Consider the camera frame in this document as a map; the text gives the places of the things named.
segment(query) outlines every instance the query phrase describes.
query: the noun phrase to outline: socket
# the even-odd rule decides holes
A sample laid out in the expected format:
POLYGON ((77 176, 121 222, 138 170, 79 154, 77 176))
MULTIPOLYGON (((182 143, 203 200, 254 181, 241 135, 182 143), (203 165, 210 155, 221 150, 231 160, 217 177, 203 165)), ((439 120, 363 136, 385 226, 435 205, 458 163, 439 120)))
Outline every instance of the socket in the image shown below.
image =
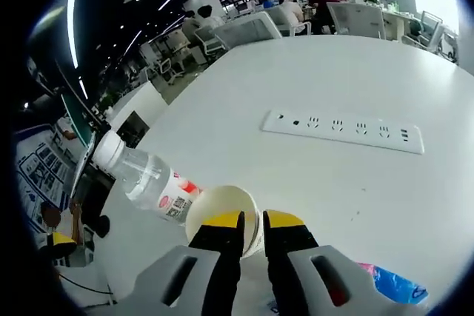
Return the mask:
POLYGON ((421 132, 417 126, 353 114, 272 110, 265 116, 261 129, 420 155, 424 153, 421 132))

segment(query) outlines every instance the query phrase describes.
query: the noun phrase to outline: office chair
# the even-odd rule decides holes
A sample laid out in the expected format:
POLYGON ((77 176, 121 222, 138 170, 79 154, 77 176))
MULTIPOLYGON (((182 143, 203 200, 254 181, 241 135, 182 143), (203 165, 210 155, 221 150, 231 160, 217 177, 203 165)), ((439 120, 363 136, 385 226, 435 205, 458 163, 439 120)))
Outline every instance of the office chair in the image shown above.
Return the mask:
POLYGON ((382 10, 364 4, 327 3, 338 34, 385 40, 382 10))
POLYGON ((202 42, 204 46, 204 53, 207 56, 209 56, 211 53, 214 53, 215 51, 223 49, 221 42, 214 36, 210 26, 200 27, 194 32, 194 34, 198 40, 202 42))
POLYGON ((282 38, 275 23, 264 11, 227 22, 214 29, 214 34, 226 50, 252 42, 282 38))
POLYGON ((415 36, 410 32, 408 36, 402 37, 401 42, 438 55, 441 52, 441 39, 446 30, 443 20, 427 11, 423 11, 418 29, 419 31, 415 33, 415 36))
POLYGON ((171 67, 171 60, 169 58, 166 58, 164 61, 158 63, 158 67, 160 69, 160 74, 163 76, 163 78, 165 78, 165 81, 169 85, 174 85, 175 79, 182 76, 176 73, 171 67))
POLYGON ((284 34, 289 34, 289 36, 294 36, 296 32, 296 28, 300 27, 301 25, 304 25, 307 28, 307 35, 311 35, 311 23, 306 21, 302 22, 298 25, 292 25, 288 21, 288 17, 284 14, 284 10, 282 7, 277 6, 277 7, 269 7, 268 9, 265 9, 265 12, 270 15, 270 18, 272 18, 273 22, 275 23, 276 27, 278 30, 281 32, 282 35, 284 34))

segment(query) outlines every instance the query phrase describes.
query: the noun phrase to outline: bottle cap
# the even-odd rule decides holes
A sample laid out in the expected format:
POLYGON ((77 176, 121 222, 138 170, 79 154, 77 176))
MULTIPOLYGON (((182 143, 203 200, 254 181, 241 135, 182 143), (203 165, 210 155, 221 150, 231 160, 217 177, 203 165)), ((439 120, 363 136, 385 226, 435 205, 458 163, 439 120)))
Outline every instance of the bottle cap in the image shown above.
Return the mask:
POLYGON ((115 165, 124 148, 125 142, 117 135, 117 132, 109 130, 97 145, 92 160, 108 171, 115 165))

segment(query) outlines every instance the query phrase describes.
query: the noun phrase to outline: paper cup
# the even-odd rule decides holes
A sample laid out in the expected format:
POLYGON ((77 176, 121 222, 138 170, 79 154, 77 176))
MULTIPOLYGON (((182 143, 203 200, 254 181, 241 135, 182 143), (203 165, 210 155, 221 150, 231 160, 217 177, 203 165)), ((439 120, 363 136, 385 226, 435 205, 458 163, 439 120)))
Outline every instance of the paper cup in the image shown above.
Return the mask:
POLYGON ((198 195, 186 217, 186 236, 191 242, 201 225, 208 220, 229 212, 245 212, 244 252, 246 258, 264 246, 262 214, 252 195, 237 186, 217 186, 198 195))

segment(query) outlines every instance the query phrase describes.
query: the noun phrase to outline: table surface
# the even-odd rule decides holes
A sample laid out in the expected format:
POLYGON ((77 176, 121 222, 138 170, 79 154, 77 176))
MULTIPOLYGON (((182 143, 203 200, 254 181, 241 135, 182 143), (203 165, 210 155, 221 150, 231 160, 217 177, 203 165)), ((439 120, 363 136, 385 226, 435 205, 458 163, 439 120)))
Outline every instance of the table surface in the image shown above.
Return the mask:
MULTIPOLYGON (((202 187, 235 184, 259 209, 299 216, 319 244, 426 286, 433 305, 473 251, 473 142, 474 78, 464 70, 390 41, 301 36, 228 52, 138 148, 202 187), (413 123, 425 153, 262 132, 265 114, 278 108, 413 123)), ((103 213, 111 230, 96 239, 96 260, 118 298, 186 243, 181 226, 134 209, 117 186, 103 213)))
POLYGON ((385 15, 391 15, 391 16, 397 16, 399 18, 402 18, 403 20, 407 20, 407 21, 420 21, 419 19, 417 19, 415 16, 409 16, 407 14, 402 14, 402 13, 396 13, 394 11, 390 11, 390 10, 382 10, 382 13, 385 14, 385 15))

